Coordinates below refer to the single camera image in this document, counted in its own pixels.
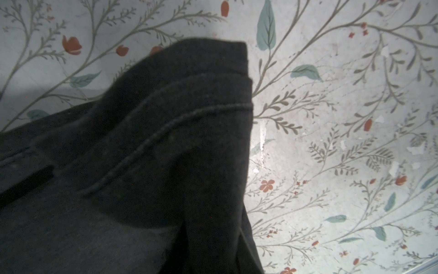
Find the dark grey long pants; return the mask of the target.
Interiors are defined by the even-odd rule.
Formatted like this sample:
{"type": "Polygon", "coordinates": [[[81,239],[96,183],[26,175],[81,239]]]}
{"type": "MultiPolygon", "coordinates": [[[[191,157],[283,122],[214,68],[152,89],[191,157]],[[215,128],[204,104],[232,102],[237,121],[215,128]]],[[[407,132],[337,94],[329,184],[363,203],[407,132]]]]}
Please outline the dark grey long pants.
{"type": "Polygon", "coordinates": [[[244,42],[187,39],[1,134],[3,274],[260,274],[244,42]]]}

